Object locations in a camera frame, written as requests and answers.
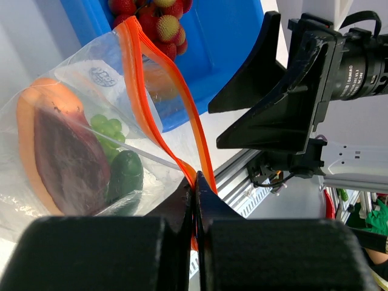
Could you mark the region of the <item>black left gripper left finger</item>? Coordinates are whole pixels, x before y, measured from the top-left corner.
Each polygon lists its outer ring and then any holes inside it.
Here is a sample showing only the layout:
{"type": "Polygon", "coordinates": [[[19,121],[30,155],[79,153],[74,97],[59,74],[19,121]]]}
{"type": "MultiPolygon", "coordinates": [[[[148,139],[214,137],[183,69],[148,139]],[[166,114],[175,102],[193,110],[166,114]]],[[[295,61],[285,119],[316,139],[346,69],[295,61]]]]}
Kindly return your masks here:
{"type": "Polygon", "coordinates": [[[2,290],[187,290],[186,180],[146,216],[52,216],[22,234],[2,290]]]}

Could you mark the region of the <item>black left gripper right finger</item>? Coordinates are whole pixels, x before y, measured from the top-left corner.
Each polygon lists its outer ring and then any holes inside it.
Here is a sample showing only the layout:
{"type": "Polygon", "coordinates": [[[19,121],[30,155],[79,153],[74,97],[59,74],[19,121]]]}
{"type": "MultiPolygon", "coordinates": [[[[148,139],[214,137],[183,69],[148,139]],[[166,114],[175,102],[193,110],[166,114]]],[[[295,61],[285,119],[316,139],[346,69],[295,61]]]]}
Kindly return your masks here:
{"type": "Polygon", "coordinates": [[[332,219],[245,219],[195,182],[202,290],[377,290],[356,236],[332,219]]]}

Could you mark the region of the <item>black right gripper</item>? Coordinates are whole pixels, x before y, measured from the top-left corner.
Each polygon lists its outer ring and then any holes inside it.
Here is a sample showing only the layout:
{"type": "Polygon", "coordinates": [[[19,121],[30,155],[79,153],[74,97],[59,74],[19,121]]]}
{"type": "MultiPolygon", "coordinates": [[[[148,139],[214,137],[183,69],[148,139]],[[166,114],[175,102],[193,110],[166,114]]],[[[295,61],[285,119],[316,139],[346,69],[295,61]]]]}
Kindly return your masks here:
{"type": "Polygon", "coordinates": [[[208,104],[209,113],[246,110],[217,137],[220,149],[266,151],[274,170],[293,177],[387,175],[387,149],[311,138],[333,101],[387,93],[387,36],[377,13],[333,23],[304,13],[288,24],[289,68],[276,60],[281,15],[264,14],[256,42],[241,67],[208,104]]]}

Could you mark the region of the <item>green cucumber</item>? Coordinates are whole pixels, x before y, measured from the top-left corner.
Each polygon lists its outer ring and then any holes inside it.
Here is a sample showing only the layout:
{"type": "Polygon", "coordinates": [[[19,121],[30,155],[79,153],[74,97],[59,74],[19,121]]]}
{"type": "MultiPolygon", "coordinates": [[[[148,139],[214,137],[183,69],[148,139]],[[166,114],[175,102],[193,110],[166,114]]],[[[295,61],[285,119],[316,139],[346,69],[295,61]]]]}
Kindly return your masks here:
{"type": "Polygon", "coordinates": [[[110,182],[107,189],[107,204],[115,205],[111,213],[132,216],[137,211],[142,197],[144,169],[137,153],[123,150],[113,159],[110,182]]]}

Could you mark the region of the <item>clear zip top bag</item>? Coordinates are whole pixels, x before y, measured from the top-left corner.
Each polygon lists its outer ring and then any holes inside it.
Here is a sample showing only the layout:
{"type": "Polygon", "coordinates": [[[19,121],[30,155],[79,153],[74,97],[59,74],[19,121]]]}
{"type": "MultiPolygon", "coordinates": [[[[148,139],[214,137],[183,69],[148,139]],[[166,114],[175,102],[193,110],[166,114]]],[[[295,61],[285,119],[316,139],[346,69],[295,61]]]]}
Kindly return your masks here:
{"type": "Polygon", "coordinates": [[[215,177],[192,94],[130,17],[1,108],[1,238],[43,216],[145,215],[215,177]]]}

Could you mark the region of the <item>green grape bunch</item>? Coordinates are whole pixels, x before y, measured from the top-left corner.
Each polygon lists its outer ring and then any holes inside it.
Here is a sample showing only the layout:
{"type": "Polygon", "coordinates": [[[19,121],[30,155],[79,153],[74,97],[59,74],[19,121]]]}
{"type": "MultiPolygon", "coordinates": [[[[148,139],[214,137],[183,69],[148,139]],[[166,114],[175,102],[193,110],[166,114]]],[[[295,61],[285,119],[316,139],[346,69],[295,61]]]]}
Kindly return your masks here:
{"type": "Polygon", "coordinates": [[[116,118],[108,119],[106,116],[97,114],[90,120],[95,136],[102,145],[103,151],[111,164],[119,154],[120,143],[125,143],[122,133],[122,124],[116,118]]]}

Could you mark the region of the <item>red lychee bunch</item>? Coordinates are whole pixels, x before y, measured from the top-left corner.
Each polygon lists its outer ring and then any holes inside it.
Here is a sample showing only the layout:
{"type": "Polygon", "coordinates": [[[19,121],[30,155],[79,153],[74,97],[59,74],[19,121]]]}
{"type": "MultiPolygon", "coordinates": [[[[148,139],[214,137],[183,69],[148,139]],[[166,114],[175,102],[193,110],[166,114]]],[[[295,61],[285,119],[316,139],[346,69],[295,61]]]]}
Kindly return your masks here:
{"type": "Polygon", "coordinates": [[[111,0],[109,9],[115,17],[113,27],[135,16],[145,35],[171,60],[188,48],[186,31],[180,23],[192,8],[192,1],[182,0],[111,0]]]}

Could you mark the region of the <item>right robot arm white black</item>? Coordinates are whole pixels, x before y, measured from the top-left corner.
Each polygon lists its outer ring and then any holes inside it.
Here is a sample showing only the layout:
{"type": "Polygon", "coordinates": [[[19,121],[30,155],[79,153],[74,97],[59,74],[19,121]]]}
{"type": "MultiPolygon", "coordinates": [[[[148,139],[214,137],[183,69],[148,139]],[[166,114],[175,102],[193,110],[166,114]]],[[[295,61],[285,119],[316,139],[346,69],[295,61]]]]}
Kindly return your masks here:
{"type": "Polygon", "coordinates": [[[333,21],[304,12],[291,19],[286,66],[276,60],[281,15],[264,15],[247,59],[209,102],[209,113],[244,110],[217,137],[220,149],[259,150],[264,158],[249,166],[250,179],[277,170],[289,177],[387,173],[387,150],[341,145],[311,134],[332,101],[352,101],[387,93],[387,36],[376,12],[346,16],[342,34],[333,21]]]}

